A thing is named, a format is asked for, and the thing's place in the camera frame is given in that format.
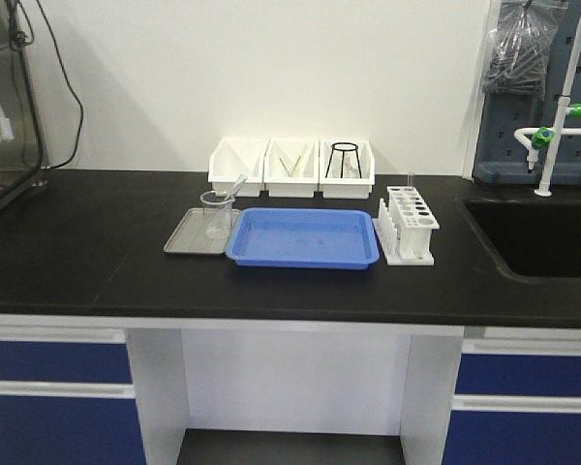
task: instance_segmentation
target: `sink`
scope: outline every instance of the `sink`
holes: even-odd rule
[[[477,235],[522,276],[581,278],[581,203],[465,200]]]

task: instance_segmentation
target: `blue cabinet door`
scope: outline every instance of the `blue cabinet door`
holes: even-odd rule
[[[581,397],[581,356],[464,354],[456,393]]]
[[[130,384],[125,344],[0,341],[0,381]]]
[[[134,399],[0,395],[0,465],[145,465]]]
[[[581,465],[581,414],[452,412],[443,465]]]

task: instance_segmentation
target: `faucet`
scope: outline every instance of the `faucet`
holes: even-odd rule
[[[577,24],[577,30],[572,44],[572,52],[570,53],[570,60],[566,71],[566,78],[564,80],[564,87],[560,94],[560,98],[558,99],[558,108],[555,113],[553,126],[551,128],[521,128],[514,132],[516,139],[528,149],[529,154],[527,161],[529,172],[534,169],[535,162],[538,161],[538,152],[540,148],[548,146],[540,184],[538,185],[538,188],[534,190],[535,194],[541,197],[551,196],[549,187],[551,186],[551,176],[553,175],[553,168],[555,167],[555,160],[557,158],[562,135],[581,136],[581,128],[564,128],[564,122],[569,114],[581,117],[581,104],[570,104],[570,91],[572,90],[572,83],[574,82],[574,75],[576,74],[580,54],[581,16],[579,17],[579,23]],[[526,137],[528,135],[533,136],[532,140]]]

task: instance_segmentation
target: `plastic bag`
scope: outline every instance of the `plastic bag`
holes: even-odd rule
[[[543,97],[551,44],[567,8],[567,1],[504,0],[482,90]]]

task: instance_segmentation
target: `black countertop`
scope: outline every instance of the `black countertop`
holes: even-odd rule
[[[418,176],[415,186],[441,226],[431,241],[435,265],[387,266],[382,257],[368,270],[349,271],[166,255],[179,220],[210,189],[205,173],[62,170],[47,180],[0,212],[0,314],[581,328],[581,279],[510,279],[457,202],[532,200],[528,187]],[[235,207],[349,208],[376,216],[386,186],[405,182],[377,176],[368,201],[261,194]],[[554,192],[553,202],[575,191]]]

